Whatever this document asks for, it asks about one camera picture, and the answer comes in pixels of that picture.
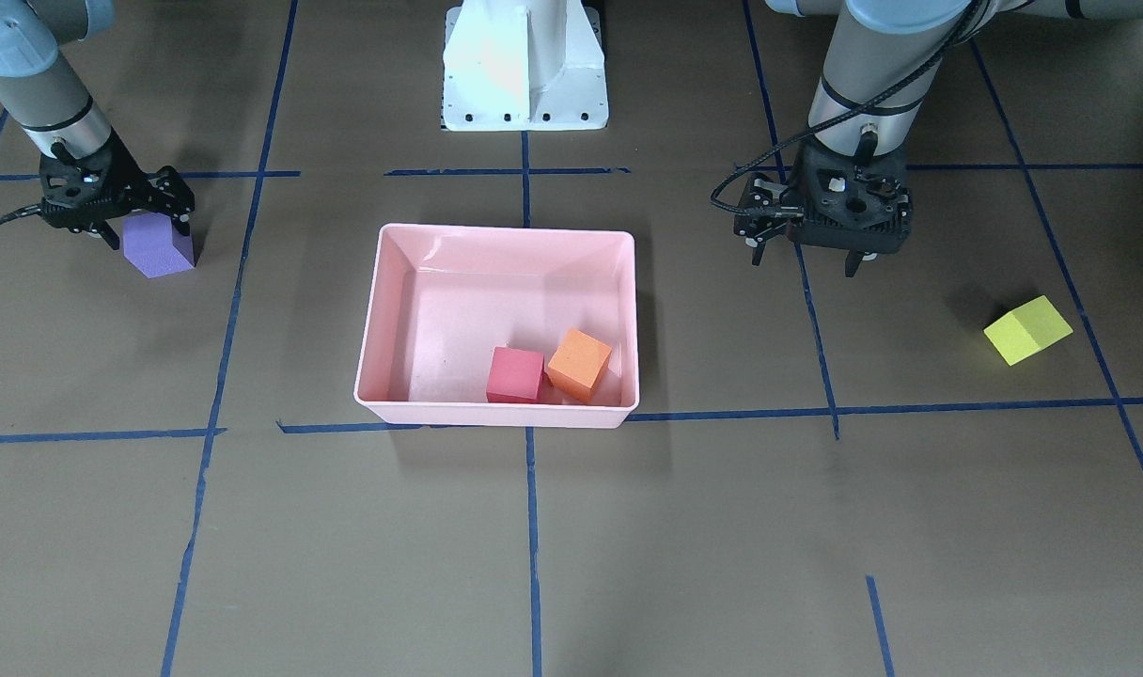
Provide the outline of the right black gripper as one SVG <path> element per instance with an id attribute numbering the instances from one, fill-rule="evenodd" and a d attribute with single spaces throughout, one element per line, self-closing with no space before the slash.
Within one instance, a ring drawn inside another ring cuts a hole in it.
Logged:
<path id="1" fill-rule="evenodd" d="M 99 234 L 111 250 L 119 250 L 120 236 L 109 220 L 133 212 L 167 215 L 177 233 L 192 239 L 195 196 L 171 165 L 143 172 L 121 141 L 106 141 L 83 158 L 69 154 L 55 143 L 55 156 L 39 159 L 42 198 L 39 217 L 47 226 L 73 234 Z"/>

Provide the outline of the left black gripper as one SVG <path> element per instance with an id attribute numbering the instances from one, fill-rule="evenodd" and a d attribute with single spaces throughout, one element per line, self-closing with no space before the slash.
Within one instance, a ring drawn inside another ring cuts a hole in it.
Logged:
<path id="1" fill-rule="evenodd" d="M 796 190 L 804 198 L 804 217 L 796 223 L 796 244 L 850 250 L 845 277 L 855 278 L 864 256 L 895 254 L 911 234 L 914 201 L 906 185 L 906 150 L 900 148 L 856 165 L 807 141 L 796 159 Z M 751 264 L 760 266 L 765 239 L 749 239 Z"/>

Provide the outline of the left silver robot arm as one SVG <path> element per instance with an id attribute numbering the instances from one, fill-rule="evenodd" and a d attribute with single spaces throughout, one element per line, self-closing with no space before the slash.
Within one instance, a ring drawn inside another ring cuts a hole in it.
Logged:
<path id="1" fill-rule="evenodd" d="M 786 237 L 842 250 L 845 274 L 900 252 L 914 220 L 905 142 L 949 51 L 1001 14 L 1061 19 L 1143 19 L 1143 1 L 774 1 L 798 17 L 833 14 L 837 25 L 786 181 L 744 168 L 734 234 L 760 265 Z"/>

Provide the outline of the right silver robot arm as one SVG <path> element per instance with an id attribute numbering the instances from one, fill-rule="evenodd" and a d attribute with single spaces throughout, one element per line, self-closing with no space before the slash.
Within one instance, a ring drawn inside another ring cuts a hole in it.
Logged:
<path id="1" fill-rule="evenodd" d="M 118 249 L 111 220 L 153 212 L 190 234 L 192 188 L 169 165 L 142 170 L 61 51 L 114 22 L 111 1 L 0 1 L 0 104 L 41 154 L 42 189 L 38 204 L 1 215 L 0 226 L 39 217 Z"/>

